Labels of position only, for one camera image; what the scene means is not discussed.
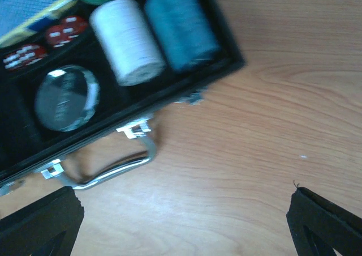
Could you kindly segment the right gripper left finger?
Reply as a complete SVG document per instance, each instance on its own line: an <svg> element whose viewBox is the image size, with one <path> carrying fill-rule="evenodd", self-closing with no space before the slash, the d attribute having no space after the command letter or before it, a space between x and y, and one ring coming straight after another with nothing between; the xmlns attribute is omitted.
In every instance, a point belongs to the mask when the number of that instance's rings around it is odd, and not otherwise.
<svg viewBox="0 0 362 256"><path fill-rule="evenodd" d="M1 255L70 255L83 218L73 188L62 187L1 219Z"/></svg>

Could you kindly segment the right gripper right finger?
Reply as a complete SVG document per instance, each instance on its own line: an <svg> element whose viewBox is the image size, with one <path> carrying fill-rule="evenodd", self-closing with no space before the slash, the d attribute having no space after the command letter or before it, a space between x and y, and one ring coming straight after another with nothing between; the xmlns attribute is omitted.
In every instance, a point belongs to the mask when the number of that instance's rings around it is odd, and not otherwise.
<svg viewBox="0 0 362 256"><path fill-rule="evenodd" d="M361 255L361 218L306 187L291 196L286 219L298 255Z"/></svg>

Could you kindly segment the black poker set case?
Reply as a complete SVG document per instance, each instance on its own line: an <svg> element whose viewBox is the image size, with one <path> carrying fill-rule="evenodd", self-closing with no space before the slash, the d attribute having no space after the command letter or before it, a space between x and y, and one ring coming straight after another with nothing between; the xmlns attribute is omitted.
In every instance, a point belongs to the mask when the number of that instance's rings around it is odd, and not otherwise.
<svg viewBox="0 0 362 256"><path fill-rule="evenodd" d="M244 66L244 58L216 0L198 2L221 50L213 60L186 72L177 72L170 66L144 11L147 0L134 1L139 4L166 63L166 68L160 75L145 83L127 87L118 84L89 23L91 13L100 5L90 5L81 0L77 0L74 6L42 31L1 48L2 195L21 185L23 178L31 173L41 173L47 179L57 178L65 186L85 190L152 161L157 151L155 142L148 136L148 122L152 114L170 103L192 97L198 90ZM71 42L53 48L47 43L46 30L62 24L62 20L71 15L85 19L89 24L88 28ZM4 57L27 44L43 46L48 55L21 69L6 70ZM46 74L65 65L79 65L93 72L100 85L100 98L94 116L85 125L64 133L50 130L38 120L35 98ZM123 132L128 138L141 142L146 147L146 155L109 165L83 182L66 175L61 162L69 153L113 131Z"/></svg>

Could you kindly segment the clear plastic disc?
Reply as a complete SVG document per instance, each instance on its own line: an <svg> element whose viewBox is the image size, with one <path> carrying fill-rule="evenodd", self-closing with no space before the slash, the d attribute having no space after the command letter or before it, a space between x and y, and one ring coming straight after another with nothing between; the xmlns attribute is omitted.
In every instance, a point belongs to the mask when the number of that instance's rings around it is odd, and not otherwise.
<svg viewBox="0 0 362 256"><path fill-rule="evenodd" d="M69 132L85 125L95 114L99 82L90 70L65 65L48 72L35 98L35 113L48 129Z"/></svg>

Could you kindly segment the red die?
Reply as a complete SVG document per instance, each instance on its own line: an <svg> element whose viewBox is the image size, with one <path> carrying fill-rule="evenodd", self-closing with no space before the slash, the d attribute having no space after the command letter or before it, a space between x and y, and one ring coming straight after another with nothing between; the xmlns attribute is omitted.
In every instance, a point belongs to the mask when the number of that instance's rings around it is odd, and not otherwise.
<svg viewBox="0 0 362 256"><path fill-rule="evenodd" d="M72 27L59 24L48 28L46 30L45 37L49 45L53 48L58 48L71 42L72 38L70 36L73 33L74 29Z"/></svg>
<svg viewBox="0 0 362 256"><path fill-rule="evenodd" d="M23 68L29 60L27 53L11 53L4 57L3 64L6 70L14 71Z"/></svg>
<svg viewBox="0 0 362 256"><path fill-rule="evenodd" d="M16 53L19 55L18 61L21 66L28 66L36 63L48 55L46 48L38 44L23 45Z"/></svg>
<svg viewBox="0 0 362 256"><path fill-rule="evenodd" d="M85 19L77 15L65 17L62 20L62 25L62 33L64 33L69 39L78 37L79 34L84 32L89 26Z"/></svg>

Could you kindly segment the white poker chip stack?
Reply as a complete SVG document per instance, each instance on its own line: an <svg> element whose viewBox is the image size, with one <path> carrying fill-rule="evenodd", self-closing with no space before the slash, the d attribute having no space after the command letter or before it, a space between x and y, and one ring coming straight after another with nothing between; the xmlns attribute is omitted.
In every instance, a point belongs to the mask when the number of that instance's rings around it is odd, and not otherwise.
<svg viewBox="0 0 362 256"><path fill-rule="evenodd" d="M100 5L89 23L120 86L145 83L165 70L166 63L136 1Z"/></svg>

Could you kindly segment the playing card deck box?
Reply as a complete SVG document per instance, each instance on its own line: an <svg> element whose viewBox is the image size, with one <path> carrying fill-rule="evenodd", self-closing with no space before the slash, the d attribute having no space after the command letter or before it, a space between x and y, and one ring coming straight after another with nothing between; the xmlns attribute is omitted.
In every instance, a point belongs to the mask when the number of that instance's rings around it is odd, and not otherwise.
<svg viewBox="0 0 362 256"><path fill-rule="evenodd" d="M1 0L1 47L34 35L67 12L77 0Z"/></svg>

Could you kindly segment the blue poker chip stack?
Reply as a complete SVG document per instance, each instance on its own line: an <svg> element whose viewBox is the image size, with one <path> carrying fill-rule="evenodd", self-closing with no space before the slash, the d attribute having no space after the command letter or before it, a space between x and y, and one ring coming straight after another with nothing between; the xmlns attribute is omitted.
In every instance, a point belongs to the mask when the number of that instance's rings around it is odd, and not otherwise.
<svg viewBox="0 0 362 256"><path fill-rule="evenodd" d="M191 71L221 50L198 0L147 0L144 11L175 71Z"/></svg>

